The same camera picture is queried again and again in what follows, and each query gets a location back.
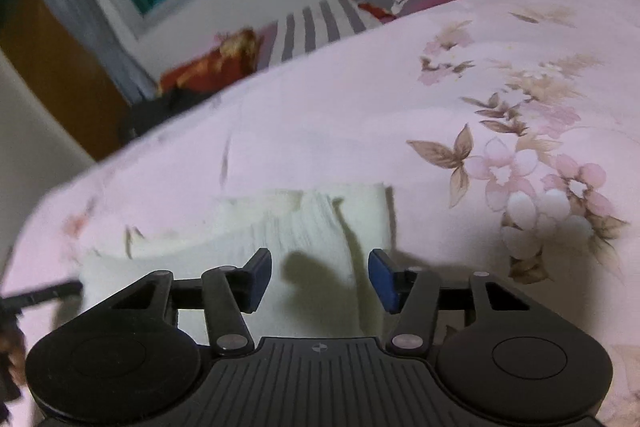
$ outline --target white cloth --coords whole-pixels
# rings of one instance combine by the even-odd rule
[[[367,259],[374,248],[391,248],[385,187],[382,184],[334,184],[320,187],[318,191],[332,200],[344,229],[357,283],[360,327],[365,335],[380,335],[383,310],[369,284]],[[128,247],[124,245],[124,241],[120,241],[111,242],[112,250],[97,250],[101,254],[121,258],[128,254],[132,259],[171,255],[199,247],[216,237],[241,230],[264,219],[282,217],[300,210],[304,201],[314,197],[315,192],[272,190],[258,196],[221,200],[209,217],[186,229],[151,238],[131,235]]]
[[[273,274],[258,312],[245,315],[254,340],[362,334],[350,251],[330,198],[321,194],[308,195],[295,212],[173,255],[129,260],[89,253],[81,267],[82,309],[153,270],[171,270],[177,279],[196,278],[215,266],[242,266],[261,247],[271,251]],[[178,327],[208,344],[202,311],[181,311]]]

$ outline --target bed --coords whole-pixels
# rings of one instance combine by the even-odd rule
[[[593,335],[614,363],[599,418],[635,427],[639,3],[460,0],[270,68],[48,194],[3,291],[66,279],[100,233],[161,233],[212,198],[382,183],[398,259],[510,278]],[[29,346],[55,310],[25,313]],[[30,401],[12,412],[28,425]]]

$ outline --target pillow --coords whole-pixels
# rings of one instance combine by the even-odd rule
[[[173,87],[200,92],[217,92],[255,73],[262,39],[249,28],[227,36],[209,54],[165,73],[160,93]]]
[[[242,266],[261,247],[271,251],[273,274],[258,311],[244,316],[256,343],[265,336],[362,334],[347,241],[331,200],[321,194],[306,198],[287,216],[172,255],[138,260],[88,253],[80,270],[82,311],[151,271],[167,269],[176,279],[192,279],[216,266]],[[202,311],[180,311],[178,327],[199,344],[209,343]]]
[[[378,26],[380,22],[375,17],[358,10],[351,0],[321,0],[259,31],[264,44],[260,49],[258,71]]]

